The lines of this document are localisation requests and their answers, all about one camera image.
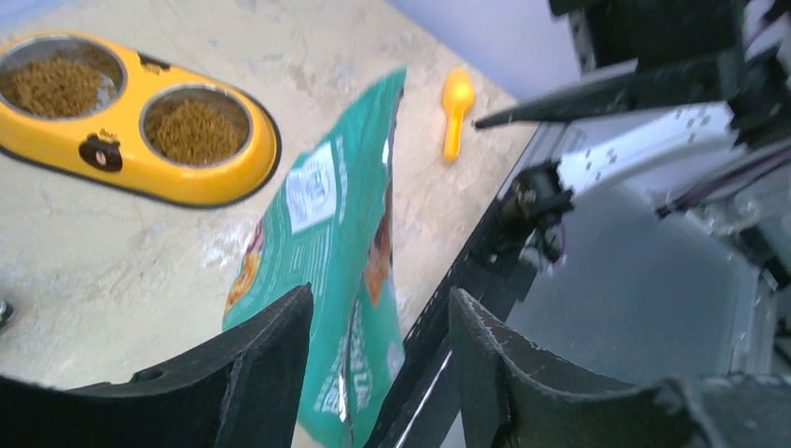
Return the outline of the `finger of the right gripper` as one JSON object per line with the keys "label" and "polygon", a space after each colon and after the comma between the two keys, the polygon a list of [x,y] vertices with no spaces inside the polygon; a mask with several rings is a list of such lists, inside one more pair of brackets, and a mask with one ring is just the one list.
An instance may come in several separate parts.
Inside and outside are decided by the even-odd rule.
{"label": "finger of the right gripper", "polygon": [[561,89],[494,112],[475,120],[473,125],[482,130],[518,121],[567,123],[654,108],[726,101],[741,90],[741,53],[717,52]]}

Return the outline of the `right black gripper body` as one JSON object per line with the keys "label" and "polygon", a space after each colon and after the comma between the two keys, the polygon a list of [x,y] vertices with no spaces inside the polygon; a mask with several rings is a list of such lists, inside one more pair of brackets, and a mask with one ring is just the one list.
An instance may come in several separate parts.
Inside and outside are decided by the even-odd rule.
{"label": "right black gripper body", "polygon": [[748,56],[744,1],[552,1],[568,18],[584,70],[635,61],[633,73],[717,52],[742,55],[742,90],[725,102],[738,123],[761,124],[790,107],[778,48]]}

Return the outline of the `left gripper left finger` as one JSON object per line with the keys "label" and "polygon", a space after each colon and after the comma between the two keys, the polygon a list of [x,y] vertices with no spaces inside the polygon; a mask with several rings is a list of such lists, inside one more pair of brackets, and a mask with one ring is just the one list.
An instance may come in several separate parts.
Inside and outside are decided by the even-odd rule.
{"label": "left gripper left finger", "polygon": [[313,297],[261,312],[124,384],[58,390],[1,381],[5,447],[287,447],[309,353]]}

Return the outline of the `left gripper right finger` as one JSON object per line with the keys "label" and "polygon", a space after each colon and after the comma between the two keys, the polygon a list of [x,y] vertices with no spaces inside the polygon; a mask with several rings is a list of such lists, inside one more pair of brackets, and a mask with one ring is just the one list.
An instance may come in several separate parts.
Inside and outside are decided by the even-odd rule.
{"label": "left gripper right finger", "polygon": [[469,447],[786,447],[786,375],[631,385],[524,339],[468,292],[449,298]]}

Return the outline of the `green dog food bag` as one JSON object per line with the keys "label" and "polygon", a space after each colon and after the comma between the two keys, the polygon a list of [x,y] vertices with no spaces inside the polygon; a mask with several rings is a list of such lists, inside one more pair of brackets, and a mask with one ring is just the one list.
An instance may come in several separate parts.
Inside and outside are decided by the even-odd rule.
{"label": "green dog food bag", "polygon": [[406,70],[371,84],[286,174],[232,284],[223,329],[297,285],[313,318],[298,421],[362,447],[405,359],[393,278],[392,150]]}

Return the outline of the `yellow plastic scoop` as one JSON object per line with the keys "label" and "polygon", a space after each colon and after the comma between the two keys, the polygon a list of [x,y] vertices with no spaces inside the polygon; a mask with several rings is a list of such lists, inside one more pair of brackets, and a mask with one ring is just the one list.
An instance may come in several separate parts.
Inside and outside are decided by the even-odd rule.
{"label": "yellow plastic scoop", "polygon": [[463,124],[476,97],[477,92],[468,72],[463,67],[451,70],[441,93],[441,106],[446,114],[442,156],[447,162],[456,161],[460,155]]}

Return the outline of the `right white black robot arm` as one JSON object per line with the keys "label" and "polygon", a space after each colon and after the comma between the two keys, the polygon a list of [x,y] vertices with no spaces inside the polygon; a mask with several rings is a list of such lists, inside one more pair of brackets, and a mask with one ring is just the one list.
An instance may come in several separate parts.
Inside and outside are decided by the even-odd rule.
{"label": "right white black robot arm", "polygon": [[565,17],[579,66],[590,72],[635,62],[630,73],[565,88],[477,119],[479,130],[516,122],[568,124],[658,109],[661,116],[578,152],[516,173],[475,257],[502,269],[526,257],[538,270],[562,258],[563,216],[591,192],[673,161],[733,148],[732,165],[703,172],[656,208],[666,217],[741,189],[790,159],[790,62],[779,45],[750,46],[790,5],[751,16],[745,1],[553,1]]}

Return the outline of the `yellow double pet bowl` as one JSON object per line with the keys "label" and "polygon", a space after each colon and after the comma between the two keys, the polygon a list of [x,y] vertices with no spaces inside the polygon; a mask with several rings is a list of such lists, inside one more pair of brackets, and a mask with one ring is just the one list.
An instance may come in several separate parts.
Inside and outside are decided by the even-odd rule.
{"label": "yellow double pet bowl", "polygon": [[246,199],[282,139],[249,93],[78,32],[1,49],[1,149],[12,159],[188,208]]}

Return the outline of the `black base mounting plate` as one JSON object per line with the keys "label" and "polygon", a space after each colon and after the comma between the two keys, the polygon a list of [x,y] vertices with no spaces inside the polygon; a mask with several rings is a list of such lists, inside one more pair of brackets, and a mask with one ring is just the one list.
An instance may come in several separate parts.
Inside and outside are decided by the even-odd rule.
{"label": "black base mounting plate", "polygon": [[438,447],[460,411],[449,332],[449,302],[460,287],[500,319],[526,297],[535,269],[519,262],[520,240],[493,252],[500,215],[513,197],[494,199],[445,273],[406,341],[406,361],[380,411],[369,447]]}

